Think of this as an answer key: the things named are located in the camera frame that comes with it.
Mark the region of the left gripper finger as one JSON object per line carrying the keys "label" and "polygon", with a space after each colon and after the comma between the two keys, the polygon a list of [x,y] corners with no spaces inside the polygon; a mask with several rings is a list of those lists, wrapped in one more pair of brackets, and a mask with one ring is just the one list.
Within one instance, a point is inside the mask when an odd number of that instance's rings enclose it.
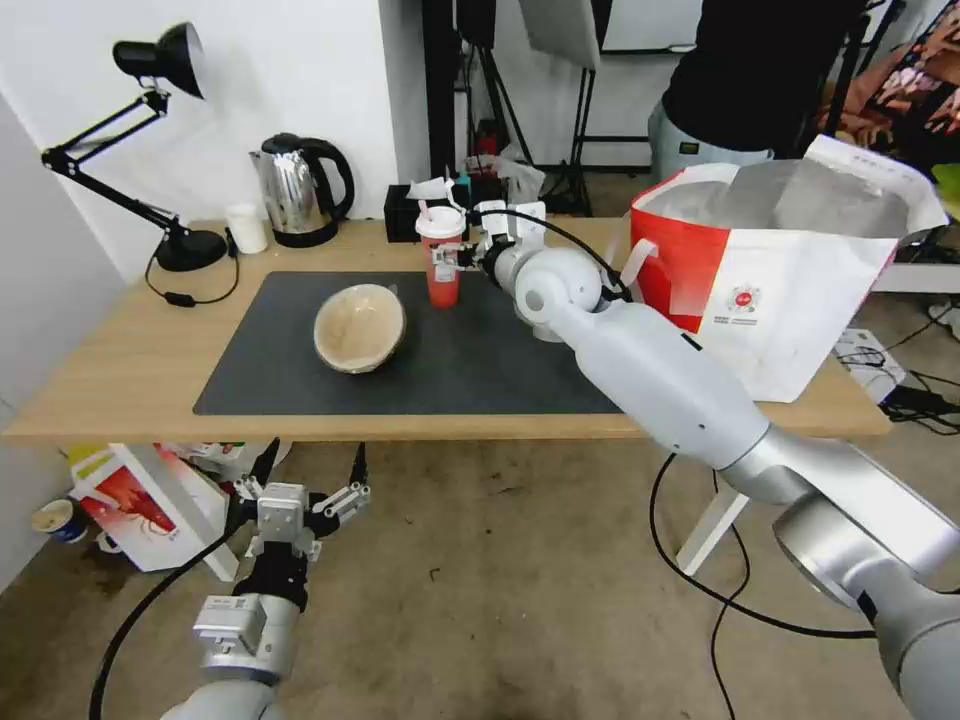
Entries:
{"label": "left gripper finger", "polygon": [[361,442],[353,459],[348,482],[332,495],[315,501],[311,507],[311,518],[323,517],[330,521],[336,520],[343,525],[370,499],[366,443]]}
{"label": "left gripper finger", "polygon": [[240,519],[255,519],[257,517],[257,502],[268,484],[270,474],[277,461],[280,445],[280,439],[275,437],[257,456],[251,469],[234,481],[235,500],[233,504],[237,508]]}

